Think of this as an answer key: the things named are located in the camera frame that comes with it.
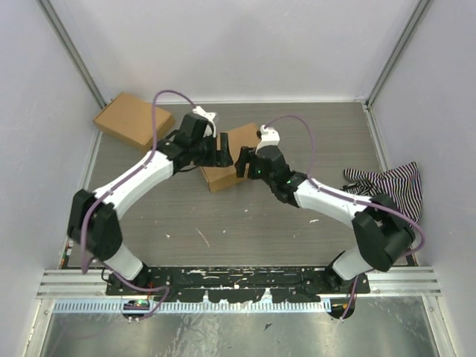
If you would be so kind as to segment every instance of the metal base plate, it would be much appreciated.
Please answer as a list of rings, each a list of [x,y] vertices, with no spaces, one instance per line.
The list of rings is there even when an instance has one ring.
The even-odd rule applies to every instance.
[[[160,267],[149,270],[152,286],[170,287],[165,301],[199,303],[205,300],[219,303],[257,302],[267,294],[272,303],[319,302],[319,294],[350,293],[351,282],[340,289],[332,289],[324,279],[324,268],[314,266],[287,267]],[[367,277],[362,274],[357,292],[370,292]],[[163,291],[153,293],[162,296]],[[109,275],[106,294],[109,296],[143,295]]]

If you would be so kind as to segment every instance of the striped cloth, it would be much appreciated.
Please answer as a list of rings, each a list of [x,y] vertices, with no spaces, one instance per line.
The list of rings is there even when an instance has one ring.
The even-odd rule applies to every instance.
[[[342,190],[355,195],[388,194],[407,217],[418,222],[422,211],[422,184],[417,163],[411,162],[384,173],[345,169],[344,177],[350,184]]]

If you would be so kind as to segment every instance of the wood grain surface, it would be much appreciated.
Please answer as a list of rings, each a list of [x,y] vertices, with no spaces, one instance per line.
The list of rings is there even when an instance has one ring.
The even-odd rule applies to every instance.
[[[163,106],[178,122],[186,105]],[[218,112],[218,130],[246,123],[261,125],[284,115],[300,115],[315,136],[314,177],[333,187],[342,170],[379,170],[367,120],[359,103],[209,104]],[[296,120],[282,120],[280,148],[293,170],[309,164],[309,136]],[[89,189],[129,169],[142,154],[104,135]],[[167,265],[326,265],[355,245],[345,225],[310,210],[277,201],[262,181],[246,181],[209,192],[200,170],[178,173],[154,187],[120,221],[129,249],[150,266]],[[78,266],[75,246],[69,260]]]

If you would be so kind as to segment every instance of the cardboard box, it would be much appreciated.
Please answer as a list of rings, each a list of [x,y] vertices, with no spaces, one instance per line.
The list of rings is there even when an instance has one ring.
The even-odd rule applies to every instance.
[[[255,147],[260,142],[256,132],[258,126],[250,123],[239,128],[230,130],[228,133],[228,146],[233,162],[238,160],[241,147]],[[237,178],[237,171],[234,166],[230,167],[202,167],[203,176],[207,181],[211,192],[224,190],[234,184],[247,180]]]
[[[94,119],[105,132],[143,152],[152,147],[152,104],[121,93]],[[175,123],[172,114],[156,108],[157,138],[163,138]]]

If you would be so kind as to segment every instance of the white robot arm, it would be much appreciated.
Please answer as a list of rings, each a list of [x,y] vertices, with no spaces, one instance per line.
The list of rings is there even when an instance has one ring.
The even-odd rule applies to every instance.
[[[220,134],[220,149],[217,149],[216,120],[216,113],[196,107],[184,116],[178,130],[158,142],[152,159],[148,152],[134,167],[107,185],[92,193],[78,191],[73,198],[68,236],[80,243],[87,210],[108,193],[88,222],[86,249],[126,280],[133,281],[136,286],[146,286],[149,280],[147,266],[123,244],[119,219],[151,188],[191,163],[203,167],[233,164],[226,133]]]
[[[307,175],[290,170],[277,147],[280,138],[276,130],[261,126],[257,134],[261,142],[256,148],[241,149],[235,163],[238,176],[244,176],[249,164],[248,177],[262,179],[281,202],[323,213],[354,230],[357,245],[339,254],[327,266],[330,285],[345,285],[369,270],[387,271],[411,246],[415,236],[406,222],[357,203],[372,202],[396,210],[391,197],[385,194],[376,197],[351,195],[314,179],[312,184]]]

